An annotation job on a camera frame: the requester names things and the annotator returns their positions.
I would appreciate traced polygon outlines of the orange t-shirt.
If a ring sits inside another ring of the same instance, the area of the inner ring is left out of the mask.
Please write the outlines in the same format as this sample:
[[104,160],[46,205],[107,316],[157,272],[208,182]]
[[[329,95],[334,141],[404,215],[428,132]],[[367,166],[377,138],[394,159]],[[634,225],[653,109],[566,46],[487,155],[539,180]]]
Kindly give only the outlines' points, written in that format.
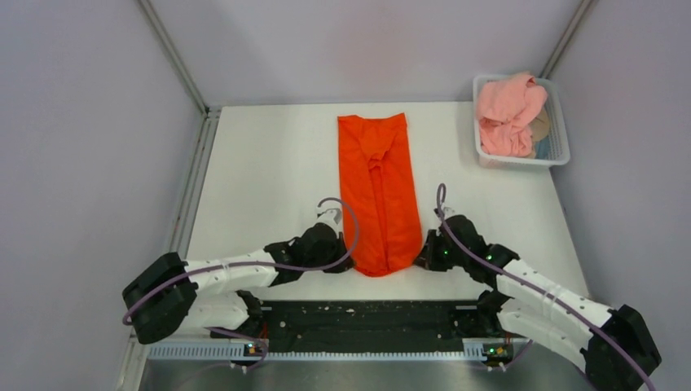
[[341,199],[354,211],[343,222],[354,268],[383,277],[412,266],[423,247],[407,118],[340,116]]

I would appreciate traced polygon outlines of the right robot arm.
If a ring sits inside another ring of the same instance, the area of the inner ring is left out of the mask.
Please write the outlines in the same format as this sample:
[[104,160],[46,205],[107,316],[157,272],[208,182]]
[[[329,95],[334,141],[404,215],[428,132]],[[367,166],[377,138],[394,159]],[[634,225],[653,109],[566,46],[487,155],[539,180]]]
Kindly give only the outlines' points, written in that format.
[[566,359],[596,390],[653,388],[662,357],[639,311],[561,286],[513,250],[488,244],[467,217],[447,217],[428,231],[414,263],[436,272],[461,268],[486,286],[466,332],[523,336]]

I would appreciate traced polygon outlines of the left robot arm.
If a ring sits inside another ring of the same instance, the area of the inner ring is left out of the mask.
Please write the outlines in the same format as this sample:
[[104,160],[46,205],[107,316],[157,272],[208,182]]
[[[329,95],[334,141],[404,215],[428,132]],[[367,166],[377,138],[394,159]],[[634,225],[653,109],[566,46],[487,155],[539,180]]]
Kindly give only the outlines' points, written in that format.
[[252,336],[262,323],[252,289],[292,283],[306,272],[340,274],[353,267],[343,233],[324,222],[236,257],[192,261],[165,253],[123,289],[122,322],[142,345],[201,329]]

